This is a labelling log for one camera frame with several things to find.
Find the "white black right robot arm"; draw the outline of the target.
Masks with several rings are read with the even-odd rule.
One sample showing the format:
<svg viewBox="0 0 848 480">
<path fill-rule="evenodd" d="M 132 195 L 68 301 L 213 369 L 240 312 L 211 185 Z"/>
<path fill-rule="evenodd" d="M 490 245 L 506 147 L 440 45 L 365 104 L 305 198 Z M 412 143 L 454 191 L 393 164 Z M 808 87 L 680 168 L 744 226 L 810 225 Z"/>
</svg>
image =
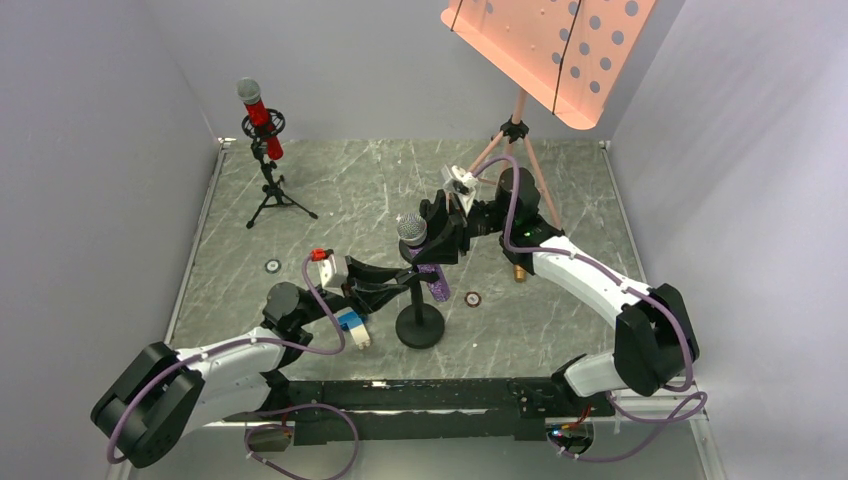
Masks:
<svg viewBox="0 0 848 480">
<path fill-rule="evenodd" d="M 672 390 L 671 380 L 694 380 L 700 351 L 680 292 L 630 279 L 582 251 L 539 213 L 541 194 L 523 167 L 504 171 L 491 201 L 476 199 L 477 175 L 446 172 L 435 201 L 397 220 L 399 249 L 412 265 L 434 273 L 435 300 L 449 297 L 440 269 L 467 252 L 471 239 L 499 235 L 504 256 L 530 275 L 547 280 L 599 314 L 614 330 L 611 350 L 581 355 L 552 376 L 572 398 L 629 389 L 651 396 Z"/>
</svg>

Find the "red glitter microphone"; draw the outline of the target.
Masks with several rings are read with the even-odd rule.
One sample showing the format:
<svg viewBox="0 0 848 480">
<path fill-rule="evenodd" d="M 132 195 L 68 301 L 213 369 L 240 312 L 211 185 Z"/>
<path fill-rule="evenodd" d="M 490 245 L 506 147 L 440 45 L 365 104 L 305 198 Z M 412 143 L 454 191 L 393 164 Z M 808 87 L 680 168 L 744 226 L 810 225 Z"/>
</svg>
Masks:
<svg viewBox="0 0 848 480">
<path fill-rule="evenodd" d="M 256 80 L 243 77 L 237 81 L 236 92 L 244 104 L 249 123 L 253 126 L 253 137 L 258 138 L 266 147 L 271 160 L 279 160 L 284 150 L 275 133 L 272 115 L 261 98 L 261 88 Z"/>
</svg>

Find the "black tripod shock mount stand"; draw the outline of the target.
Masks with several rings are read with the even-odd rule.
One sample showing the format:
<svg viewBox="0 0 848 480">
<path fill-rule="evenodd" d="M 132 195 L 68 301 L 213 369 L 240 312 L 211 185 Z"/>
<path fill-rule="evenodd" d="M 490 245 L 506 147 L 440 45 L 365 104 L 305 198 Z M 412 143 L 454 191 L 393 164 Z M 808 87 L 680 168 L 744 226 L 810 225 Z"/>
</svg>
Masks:
<svg viewBox="0 0 848 480">
<path fill-rule="evenodd" d="M 252 229 L 260 213 L 263 210 L 271 208 L 297 207 L 306 212 L 312 219 L 317 220 L 319 218 L 318 214 L 309 210 L 285 193 L 283 189 L 285 183 L 284 175 L 280 174 L 277 178 L 273 175 L 278 165 L 276 160 L 271 157 L 271 140 L 275 139 L 284 130 L 286 120 L 284 115 L 276 109 L 271 108 L 267 112 L 268 119 L 259 125 L 254 124 L 250 115 L 246 115 L 241 122 L 242 131 L 251 140 L 250 149 L 252 155 L 259 162 L 260 172 L 265 180 L 265 183 L 262 185 L 262 192 L 265 197 L 253 216 L 246 223 L 246 228 Z"/>
</svg>

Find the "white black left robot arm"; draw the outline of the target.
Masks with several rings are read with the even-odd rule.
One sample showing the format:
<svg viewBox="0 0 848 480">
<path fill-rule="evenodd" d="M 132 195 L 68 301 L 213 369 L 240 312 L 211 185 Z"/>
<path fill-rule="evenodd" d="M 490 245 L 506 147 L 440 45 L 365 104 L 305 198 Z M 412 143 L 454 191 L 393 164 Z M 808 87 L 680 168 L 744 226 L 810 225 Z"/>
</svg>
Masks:
<svg viewBox="0 0 848 480">
<path fill-rule="evenodd" d="M 341 353 L 346 337 L 336 314 L 371 314 L 406 291 L 403 268 L 376 267 L 346 257 L 330 272 L 334 256 L 315 250 L 301 265 L 320 268 L 322 284 L 280 282 L 266 296 L 259 326 L 206 346 L 144 347 L 95 403 L 90 418 L 108 438 L 107 460 L 147 467 L 184 435 L 208 423 L 254 412 L 284 383 L 281 368 L 303 353 Z"/>
</svg>

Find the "black round-base fork mic stand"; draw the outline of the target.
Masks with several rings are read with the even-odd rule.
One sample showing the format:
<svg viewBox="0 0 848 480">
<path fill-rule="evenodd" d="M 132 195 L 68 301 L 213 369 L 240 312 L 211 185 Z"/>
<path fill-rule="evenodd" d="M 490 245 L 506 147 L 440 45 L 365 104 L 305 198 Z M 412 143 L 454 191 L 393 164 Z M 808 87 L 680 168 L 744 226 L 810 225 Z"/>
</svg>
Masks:
<svg viewBox="0 0 848 480">
<path fill-rule="evenodd" d="M 436 274 L 421 273 L 415 267 L 396 277 L 399 284 L 408 288 L 411 304 L 399 312 L 395 332 L 398 339 L 412 349 L 432 348 L 445 333 L 444 316 L 423 298 L 422 284 L 430 279 L 436 279 Z"/>
</svg>

